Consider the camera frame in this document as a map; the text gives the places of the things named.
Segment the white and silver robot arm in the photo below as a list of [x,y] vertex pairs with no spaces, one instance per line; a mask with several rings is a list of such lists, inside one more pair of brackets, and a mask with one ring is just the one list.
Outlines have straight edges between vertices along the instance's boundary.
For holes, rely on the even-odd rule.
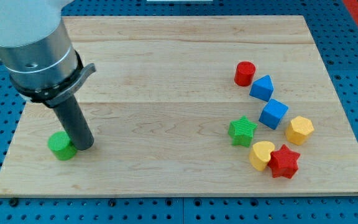
[[0,59],[15,89],[54,108],[73,98],[95,72],[84,66],[61,10],[71,0],[0,0]]

